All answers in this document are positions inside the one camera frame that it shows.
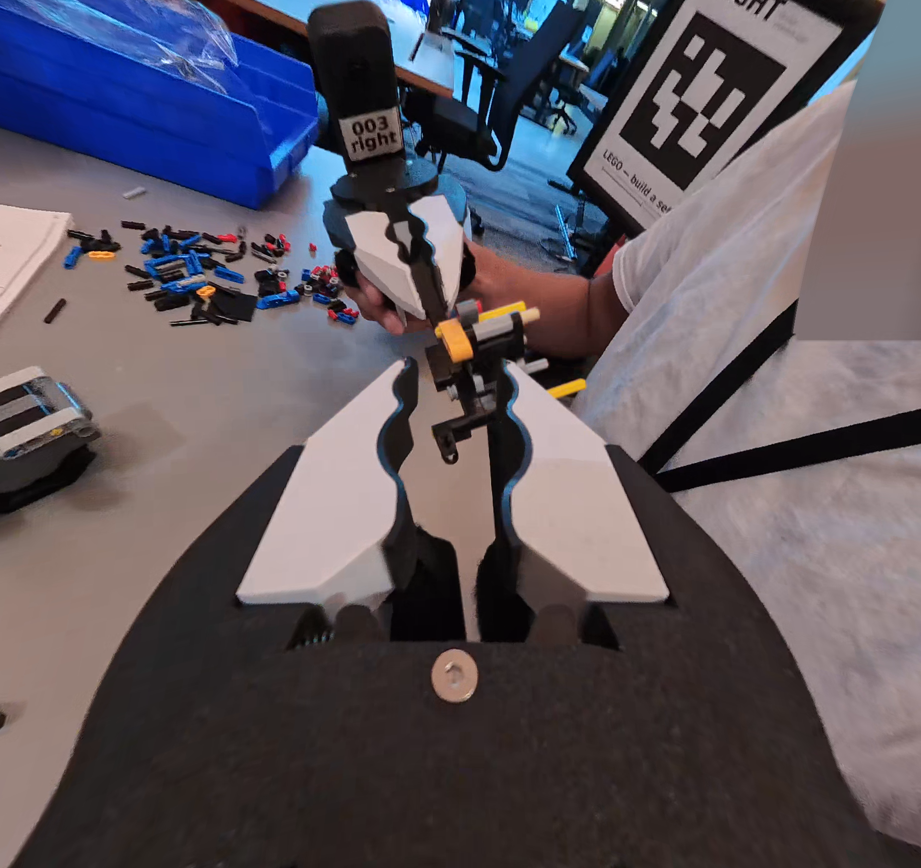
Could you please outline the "blue plastic bin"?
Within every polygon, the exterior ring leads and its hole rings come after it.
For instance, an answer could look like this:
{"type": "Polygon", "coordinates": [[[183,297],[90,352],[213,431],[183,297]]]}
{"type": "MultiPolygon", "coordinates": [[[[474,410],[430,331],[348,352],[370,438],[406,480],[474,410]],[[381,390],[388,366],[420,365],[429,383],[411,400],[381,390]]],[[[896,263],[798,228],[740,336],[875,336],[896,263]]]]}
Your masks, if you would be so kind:
{"type": "Polygon", "coordinates": [[[310,66],[231,34],[242,98],[2,10],[2,128],[260,209],[317,140],[310,66]]]}

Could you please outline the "small pile of lego pieces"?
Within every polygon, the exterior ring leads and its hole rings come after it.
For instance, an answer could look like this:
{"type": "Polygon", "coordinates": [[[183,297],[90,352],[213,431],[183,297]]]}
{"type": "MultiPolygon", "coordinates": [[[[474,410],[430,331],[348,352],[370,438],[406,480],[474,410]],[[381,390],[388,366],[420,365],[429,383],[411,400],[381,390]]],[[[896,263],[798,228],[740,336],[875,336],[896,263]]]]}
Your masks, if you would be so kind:
{"type": "Polygon", "coordinates": [[[73,244],[63,267],[74,270],[82,262],[110,263],[136,254],[133,262],[121,263],[130,277],[125,287],[156,312],[175,313],[171,327],[235,326],[300,304],[317,307],[333,325],[352,327],[360,317],[342,297],[339,269],[330,263],[293,267],[291,239],[284,233],[250,236],[239,226],[215,234],[129,219],[121,221],[120,229],[136,239],[121,242],[108,228],[95,233],[70,229],[73,244]],[[117,257],[93,261],[86,256],[91,250],[116,252],[117,257]]]}

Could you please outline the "person's right forearm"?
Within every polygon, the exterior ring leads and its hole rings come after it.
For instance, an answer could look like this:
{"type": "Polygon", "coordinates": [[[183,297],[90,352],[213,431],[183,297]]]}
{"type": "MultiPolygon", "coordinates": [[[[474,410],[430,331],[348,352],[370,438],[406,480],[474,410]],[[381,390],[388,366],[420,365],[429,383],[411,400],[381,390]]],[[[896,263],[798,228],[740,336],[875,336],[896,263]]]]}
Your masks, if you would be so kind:
{"type": "Polygon", "coordinates": [[[600,357],[629,316],[611,273],[587,279],[522,270],[520,298],[540,312],[526,338],[532,350],[546,357],[600,357]]]}

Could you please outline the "person's right hand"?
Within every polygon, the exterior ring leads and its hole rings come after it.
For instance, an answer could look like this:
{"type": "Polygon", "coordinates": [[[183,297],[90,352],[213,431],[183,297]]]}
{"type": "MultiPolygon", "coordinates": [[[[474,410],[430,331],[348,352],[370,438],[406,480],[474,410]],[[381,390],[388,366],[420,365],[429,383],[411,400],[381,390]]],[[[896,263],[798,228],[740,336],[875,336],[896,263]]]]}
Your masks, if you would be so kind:
{"type": "MultiPolygon", "coordinates": [[[[470,243],[470,249],[476,266],[474,280],[466,289],[471,297],[479,299],[486,309],[523,300],[529,310],[540,311],[541,324],[550,324],[549,308],[538,303],[537,293],[529,290],[527,283],[521,283],[534,279],[535,274],[475,242],[470,243]]],[[[393,335],[427,331],[433,327],[431,321],[425,318],[419,319],[410,314],[399,317],[396,306],[389,304],[384,293],[360,272],[355,273],[354,283],[346,285],[344,292],[361,317],[379,324],[393,335]]]]}

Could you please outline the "clear plastic bag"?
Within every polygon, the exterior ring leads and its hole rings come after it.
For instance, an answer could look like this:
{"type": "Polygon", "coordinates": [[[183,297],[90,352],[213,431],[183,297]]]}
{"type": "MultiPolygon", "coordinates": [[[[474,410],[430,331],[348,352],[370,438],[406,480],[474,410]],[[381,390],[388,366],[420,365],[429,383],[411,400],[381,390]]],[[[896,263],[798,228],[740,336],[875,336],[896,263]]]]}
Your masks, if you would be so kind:
{"type": "Polygon", "coordinates": [[[1,0],[2,9],[251,102],[226,25],[194,0],[1,0]]]}

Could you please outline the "small black yellow lego assembly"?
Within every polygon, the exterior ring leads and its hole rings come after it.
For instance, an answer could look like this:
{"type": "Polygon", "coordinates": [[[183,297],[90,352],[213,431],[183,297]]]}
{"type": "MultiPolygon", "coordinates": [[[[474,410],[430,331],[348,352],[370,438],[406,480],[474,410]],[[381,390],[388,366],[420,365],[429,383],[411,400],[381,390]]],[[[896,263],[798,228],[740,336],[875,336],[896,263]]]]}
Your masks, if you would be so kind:
{"type": "Polygon", "coordinates": [[[578,360],[547,357],[530,347],[529,326],[540,317],[523,301],[482,310],[474,299],[459,302],[435,327],[436,343],[425,349],[431,380],[460,407],[461,414],[432,426],[443,461],[454,465],[458,445],[475,430],[497,424],[512,400],[510,367],[517,367],[556,398],[584,389],[578,360]]]}

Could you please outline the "background wooden desk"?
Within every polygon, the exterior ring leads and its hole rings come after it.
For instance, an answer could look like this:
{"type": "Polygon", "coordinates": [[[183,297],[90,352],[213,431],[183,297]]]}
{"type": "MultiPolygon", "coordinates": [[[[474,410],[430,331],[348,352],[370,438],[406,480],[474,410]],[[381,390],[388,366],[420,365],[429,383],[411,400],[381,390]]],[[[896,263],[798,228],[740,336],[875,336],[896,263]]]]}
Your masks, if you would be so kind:
{"type": "MultiPolygon", "coordinates": [[[[307,21],[317,8],[354,0],[228,0],[239,8],[307,36],[307,21]]],[[[367,0],[378,6],[390,29],[393,59],[402,85],[451,98],[455,90],[455,49],[446,35],[429,33],[425,19],[398,0],[367,0]]]]}

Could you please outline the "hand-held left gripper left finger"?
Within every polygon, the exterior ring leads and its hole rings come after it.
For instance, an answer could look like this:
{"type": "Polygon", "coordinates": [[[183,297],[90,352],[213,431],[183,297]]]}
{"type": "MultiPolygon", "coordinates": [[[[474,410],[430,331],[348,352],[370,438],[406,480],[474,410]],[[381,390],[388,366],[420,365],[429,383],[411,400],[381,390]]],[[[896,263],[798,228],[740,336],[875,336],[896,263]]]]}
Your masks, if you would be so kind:
{"type": "Polygon", "coordinates": [[[244,606],[347,606],[382,617],[397,642],[466,641],[456,552],[415,521],[401,466],[419,368],[407,357],[304,442],[236,588],[244,606]]]}

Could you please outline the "open instruction booklet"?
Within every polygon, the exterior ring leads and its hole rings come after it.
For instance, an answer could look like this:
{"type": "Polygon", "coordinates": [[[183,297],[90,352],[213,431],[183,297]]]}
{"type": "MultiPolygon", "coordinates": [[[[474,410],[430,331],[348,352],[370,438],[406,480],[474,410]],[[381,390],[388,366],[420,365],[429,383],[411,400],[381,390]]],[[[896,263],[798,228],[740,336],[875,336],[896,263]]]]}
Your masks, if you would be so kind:
{"type": "Polygon", "coordinates": [[[63,250],[73,225],[73,215],[67,212],[1,206],[2,320],[49,260],[63,250]]]}

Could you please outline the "grey and black lego assembly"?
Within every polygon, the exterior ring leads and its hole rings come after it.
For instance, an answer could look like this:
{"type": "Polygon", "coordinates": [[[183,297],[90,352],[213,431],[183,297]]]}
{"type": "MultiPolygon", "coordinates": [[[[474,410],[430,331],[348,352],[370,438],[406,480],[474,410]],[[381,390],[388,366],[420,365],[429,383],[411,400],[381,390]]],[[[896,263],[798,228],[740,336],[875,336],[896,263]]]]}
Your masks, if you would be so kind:
{"type": "Polygon", "coordinates": [[[73,485],[95,458],[99,425],[86,404],[39,367],[1,379],[1,513],[73,485]]]}

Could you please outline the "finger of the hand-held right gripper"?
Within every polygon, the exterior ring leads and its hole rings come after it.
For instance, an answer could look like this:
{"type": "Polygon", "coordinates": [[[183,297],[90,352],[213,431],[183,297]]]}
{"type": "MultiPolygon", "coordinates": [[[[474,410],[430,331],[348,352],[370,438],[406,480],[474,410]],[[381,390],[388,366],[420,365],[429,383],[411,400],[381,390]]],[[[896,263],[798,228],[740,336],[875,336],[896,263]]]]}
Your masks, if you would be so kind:
{"type": "Polygon", "coordinates": [[[430,322],[448,317],[438,244],[448,239],[446,207],[406,207],[394,216],[359,211],[344,223],[358,271],[402,312],[430,322]]]}
{"type": "Polygon", "coordinates": [[[428,195],[410,203],[409,212],[422,223],[423,263],[440,294],[445,313],[451,313],[461,288],[461,271],[465,253],[466,234],[463,219],[455,215],[449,198],[444,194],[428,195]]]}

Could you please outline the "black framed marker sign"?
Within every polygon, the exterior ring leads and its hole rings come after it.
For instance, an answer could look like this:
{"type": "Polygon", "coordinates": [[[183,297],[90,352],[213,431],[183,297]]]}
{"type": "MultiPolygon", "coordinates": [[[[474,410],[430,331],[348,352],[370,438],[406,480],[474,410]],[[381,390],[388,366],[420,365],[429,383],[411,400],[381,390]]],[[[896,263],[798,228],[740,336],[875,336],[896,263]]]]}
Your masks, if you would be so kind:
{"type": "Polygon", "coordinates": [[[879,0],[667,0],[568,177],[633,238],[800,112],[874,32],[879,0]]]}

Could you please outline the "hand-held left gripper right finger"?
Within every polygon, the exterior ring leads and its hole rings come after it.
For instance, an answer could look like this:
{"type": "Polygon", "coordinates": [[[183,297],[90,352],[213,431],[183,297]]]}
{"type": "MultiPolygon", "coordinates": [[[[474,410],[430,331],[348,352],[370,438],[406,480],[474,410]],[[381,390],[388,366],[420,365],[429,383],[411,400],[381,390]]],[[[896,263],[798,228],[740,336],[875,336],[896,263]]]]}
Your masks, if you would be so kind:
{"type": "Polygon", "coordinates": [[[613,605],[670,591],[604,439],[507,361],[489,420],[495,537],[478,566],[482,642],[617,644],[613,605]]]}

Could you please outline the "black office chair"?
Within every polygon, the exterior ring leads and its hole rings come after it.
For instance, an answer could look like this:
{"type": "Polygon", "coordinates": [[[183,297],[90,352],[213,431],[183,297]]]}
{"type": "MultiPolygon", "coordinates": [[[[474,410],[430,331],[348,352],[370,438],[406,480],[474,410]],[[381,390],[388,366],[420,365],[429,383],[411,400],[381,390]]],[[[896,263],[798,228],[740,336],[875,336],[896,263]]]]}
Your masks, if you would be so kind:
{"type": "Polygon", "coordinates": [[[453,97],[409,89],[402,111],[409,124],[420,129],[413,147],[415,156],[431,158],[439,171],[449,157],[472,161],[488,171],[501,171],[522,109],[536,98],[541,83],[584,20],[584,10],[559,2],[506,63],[496,65],[477,54],[459,52],[464,75],[473,71],[480,74],[476,109],[453,97]]]}

